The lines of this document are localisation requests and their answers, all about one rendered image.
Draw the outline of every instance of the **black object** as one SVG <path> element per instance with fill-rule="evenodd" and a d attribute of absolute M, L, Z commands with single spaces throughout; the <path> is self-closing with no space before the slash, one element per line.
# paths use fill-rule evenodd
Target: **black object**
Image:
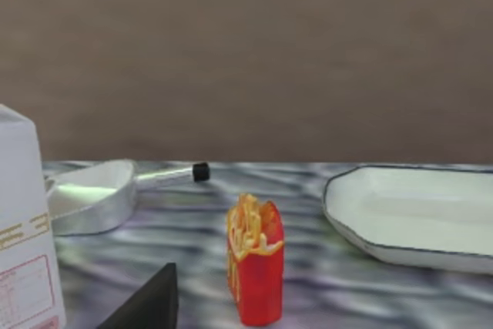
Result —
<path fill-rule="evenodd" d="M 167 264 L 97 329 L 176 329 L 176 264 Z"/>
<path fill-rule="evenodd" d="M 193 181 L 207 181 L 210 179 L 210 168 L 205 162 L 193 165 Z"/>

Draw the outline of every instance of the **red french fry container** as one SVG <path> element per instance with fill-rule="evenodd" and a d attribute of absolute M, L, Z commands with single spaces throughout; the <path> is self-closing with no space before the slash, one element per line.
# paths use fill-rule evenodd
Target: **red french fry container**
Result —
<path fill-rule="evenodd" d="M 283 313 L 283 224 L 272 202 L 262 206 L 261 216 L 267 243 L 275 248 L 238 258 L 227 238 L 228 285 L 242 324 L 255 327 L 272 324 Z"/>

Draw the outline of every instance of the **brown wall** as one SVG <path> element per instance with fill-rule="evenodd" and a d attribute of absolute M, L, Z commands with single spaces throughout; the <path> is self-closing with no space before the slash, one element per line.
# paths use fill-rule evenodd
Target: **brown wall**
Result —
<path fill-rule="evenodd" d="M 492 0 L 0 0 L 46 159 L 493 160 Z"/>

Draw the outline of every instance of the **gray patterned surface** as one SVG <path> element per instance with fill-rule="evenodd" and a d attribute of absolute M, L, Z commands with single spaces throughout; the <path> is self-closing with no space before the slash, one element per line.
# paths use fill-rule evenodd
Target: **gray patterned surface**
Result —
<path fill-rule="evenodd" d="M 89 164 L 46 163 L 45 171 Z M 272 199 L 285 225 L 283 319 L 271 328 L 493 327 L 491 277 L 382 264 L 335 233 L 321 212 L 321 189 L 352 166 L 217 163 L 207 184 L 141 194 L 135 216 L 116 231 L 58 238 L 67 329 L 96 327 L 167 262 L 179 269 L 179 329 L 243 327 L 225 270 L 225 212 L 240 192 Z"/>

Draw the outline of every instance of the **striped tablecloth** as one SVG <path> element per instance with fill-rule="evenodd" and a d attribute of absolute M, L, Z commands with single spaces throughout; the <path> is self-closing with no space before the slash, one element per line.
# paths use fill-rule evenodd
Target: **striped tablecloth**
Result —
<path fill-rule="evenodd" d="M 139 163 L 142 172 L 171 164 Z M 46 163 L 45 172 L 88 165 Z M 493 327 L 493 278 L 383 264 L 334 231 L 321 190 L 353 166 L 214 163 L 208 183 L 142 193 L 135 216 L 118 230 L 57 238 L 67 329 L 96 327 L 167 262 L 179 270 L 178 328 L 243 327 L 225 255 L 226 210 L 242 192 L 276 202 L 285 225 L 283 319 L 272 328 Z"/>

